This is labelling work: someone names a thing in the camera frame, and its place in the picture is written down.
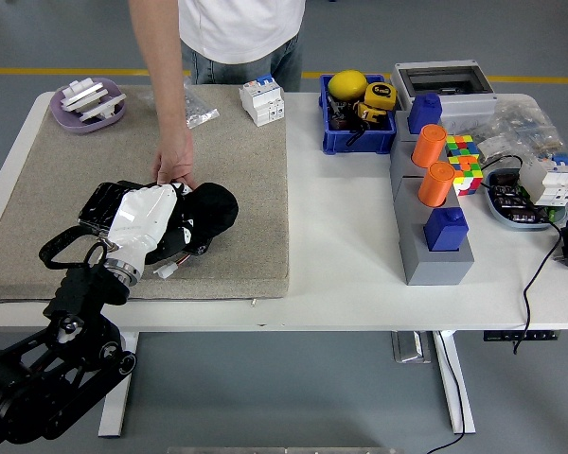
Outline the person's hand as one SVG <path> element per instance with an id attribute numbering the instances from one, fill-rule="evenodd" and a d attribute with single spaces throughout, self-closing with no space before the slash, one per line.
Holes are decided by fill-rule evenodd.
<path id="1" fill-rule="evenodd" d="M 194 148 L 190 130 L 163 134 L 158 141 L 152 177 L 158 184 L 184 183 L 191 189 L 198 184 L 193 176 Z"/>

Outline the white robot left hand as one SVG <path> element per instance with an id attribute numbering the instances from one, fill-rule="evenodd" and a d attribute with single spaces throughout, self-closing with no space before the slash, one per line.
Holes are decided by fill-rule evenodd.
<path id="1" fill-rule="evenodd" d="M 180 183 L 127 192 L 108 233 L 116 250 L 107 254 L 106 264 L 140 273 L 179 253 L 202 254 L 211 238 L 202 225 L 199 196 Z"/>

